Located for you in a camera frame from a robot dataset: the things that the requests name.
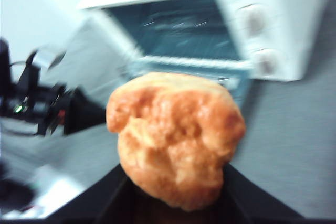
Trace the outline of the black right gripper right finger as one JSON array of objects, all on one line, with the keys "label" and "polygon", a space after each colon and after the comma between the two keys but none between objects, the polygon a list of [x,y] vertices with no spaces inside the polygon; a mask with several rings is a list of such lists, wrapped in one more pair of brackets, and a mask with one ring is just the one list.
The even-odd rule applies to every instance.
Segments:
[{"label": "black right gripper right finger", "polygon": [[232,165],[224,172],[224,197],[237,223],[294,223],[302,215],[267,193]]}]

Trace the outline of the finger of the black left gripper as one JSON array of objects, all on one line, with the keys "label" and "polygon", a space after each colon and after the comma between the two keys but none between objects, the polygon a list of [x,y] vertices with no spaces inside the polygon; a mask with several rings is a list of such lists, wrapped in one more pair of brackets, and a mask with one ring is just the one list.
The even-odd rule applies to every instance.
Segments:
[{"label": "finger of the black left gripper", "polygon": [[79,88],[66,92],[64,111],[64,134],[106,123],[106,109],[88,99]]}]

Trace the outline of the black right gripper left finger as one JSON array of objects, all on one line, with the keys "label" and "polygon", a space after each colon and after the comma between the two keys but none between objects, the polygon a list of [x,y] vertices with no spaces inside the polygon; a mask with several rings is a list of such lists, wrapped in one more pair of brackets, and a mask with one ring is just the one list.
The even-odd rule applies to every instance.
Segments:
[{"label": "black right gripper left finger", "polygon": [[147,223],[135,186],[117,165],[97,183],[49,216],[50,223]]}]

